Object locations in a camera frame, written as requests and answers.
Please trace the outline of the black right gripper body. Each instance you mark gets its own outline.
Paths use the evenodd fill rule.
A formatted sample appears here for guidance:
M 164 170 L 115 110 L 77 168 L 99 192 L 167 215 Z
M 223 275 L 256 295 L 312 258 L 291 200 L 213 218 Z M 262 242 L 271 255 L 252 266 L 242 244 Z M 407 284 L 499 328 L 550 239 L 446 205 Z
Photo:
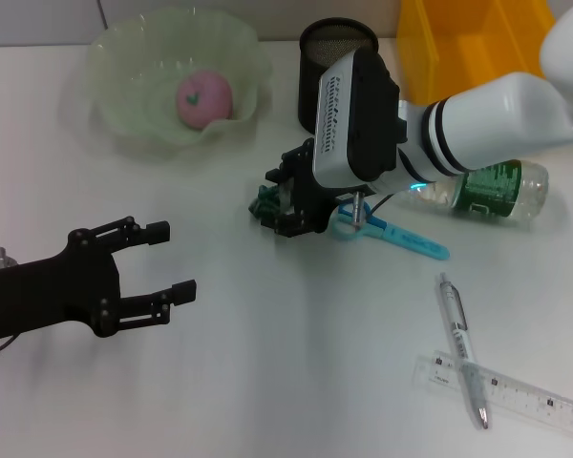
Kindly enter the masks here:
M 303 214 L 310 233 L 324 233 L 329 226 L 329 219 L 338 206 L 337 192 L 322 187 L 312 171 L 314 140 L 309 138 L 304 143 L 283 154 L 282 163 L 289 166 L 293 177 L 283 186 L 289 187 L 291 213 Z

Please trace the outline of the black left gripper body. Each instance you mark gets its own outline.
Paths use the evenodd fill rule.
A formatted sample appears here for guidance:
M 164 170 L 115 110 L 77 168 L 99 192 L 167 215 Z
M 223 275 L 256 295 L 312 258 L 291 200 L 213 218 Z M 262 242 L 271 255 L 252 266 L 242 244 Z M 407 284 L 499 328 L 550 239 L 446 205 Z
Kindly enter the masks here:
M 119 301 L 111 251 L 92 231 L 74 230 L 57 255 L 0 269 L 0 338 L 68 321 L 110 336 Z

